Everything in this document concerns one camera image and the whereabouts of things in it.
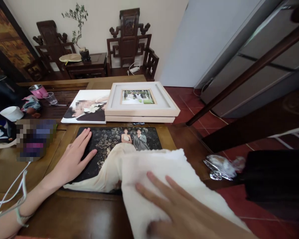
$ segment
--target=groom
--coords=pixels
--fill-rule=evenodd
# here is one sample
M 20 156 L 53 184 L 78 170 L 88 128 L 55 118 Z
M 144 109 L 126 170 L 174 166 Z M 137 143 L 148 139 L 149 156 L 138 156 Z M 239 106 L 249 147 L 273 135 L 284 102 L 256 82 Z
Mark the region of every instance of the groom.
M 146 136 L 142 134 L 141 130 L 137 130 L 137 135 L 133 137 L 133 145 L 137 151 L 149 150 Z
M 142 104 L 144 103 L 144 99 L 142 98 L 142 95 L 141 95 L 139 92 L 136 92 L 135 97 L 136 97 L 136 99 L 138 99 L 138 100 L 142 100 Z

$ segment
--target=white cup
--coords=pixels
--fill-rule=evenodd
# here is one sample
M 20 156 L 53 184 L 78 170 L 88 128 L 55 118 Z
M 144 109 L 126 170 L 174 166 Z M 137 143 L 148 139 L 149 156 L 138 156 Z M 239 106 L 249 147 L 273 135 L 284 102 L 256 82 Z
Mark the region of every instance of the white cup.
M 0 112 L 2 116 L 10 120 L 11 122 L 15 122 L 23 117 L 23 112 L 17 106 L 10 106 L 5 108 Z

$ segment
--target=glass cup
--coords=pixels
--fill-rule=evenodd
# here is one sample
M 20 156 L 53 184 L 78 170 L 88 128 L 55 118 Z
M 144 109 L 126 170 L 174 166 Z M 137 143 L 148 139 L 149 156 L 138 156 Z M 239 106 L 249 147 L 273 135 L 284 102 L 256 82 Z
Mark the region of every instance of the glass cup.
M 51 105 L 55 105 L 57 103 L 57 99 L 54 96 L 53 92 L 48 92 L 43 95 L 43 98 L 49 101 Z

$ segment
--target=bride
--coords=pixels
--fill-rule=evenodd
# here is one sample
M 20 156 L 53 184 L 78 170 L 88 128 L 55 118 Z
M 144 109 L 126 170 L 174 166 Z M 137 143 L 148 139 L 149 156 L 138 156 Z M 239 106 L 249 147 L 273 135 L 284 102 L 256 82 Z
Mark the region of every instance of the bride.
M 107 156 L 99 174 L 81 182 L 66 184 L 63 187 L 71 190 L 108 193 L 120 188 L 122 181 L 122 155 L 136 152 L 128 130 L 121 135 L 122 143 L 118 143 Z
M 140 102 L 139 99 L 135 98 L 134 92 L 132 91 L 130 94 L 127 95 L 126 100 L 124 100 L 122 102 L 122 104 L 125 104 L 125 105 L 127 105 L 127 104 L 132 105 L 133 104 L 133 105 L 135 105 L 135 104 L 144 104 L 144 103 Z

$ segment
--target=potted plant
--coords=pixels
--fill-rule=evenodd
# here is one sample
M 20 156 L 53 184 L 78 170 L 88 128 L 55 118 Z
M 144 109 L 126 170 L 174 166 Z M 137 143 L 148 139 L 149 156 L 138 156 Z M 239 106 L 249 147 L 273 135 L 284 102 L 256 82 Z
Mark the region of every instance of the potted plant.
M 77 32 L 73 31 L 72 42 L 80 49 L 82 61 L 90 61 L 91 57 L 89 56 L 89 50 L 85 47 L 79 47 L 79 45 L 77 44 L 77 42 L 82 38 L 82 27 L 84 25 L 84 20 L 87 21 L 86 17 L 89 16 L 84 8 L 84 5 L 79 6 L 78 3 L 76 3 L 74 11 L 70 9 L 69 12 L 66 12 L 64 14 L 62 13 L 62 16 L 64 18 L 72 18 L 78 22 L 77 27 L 79 28 L 79 30 Z

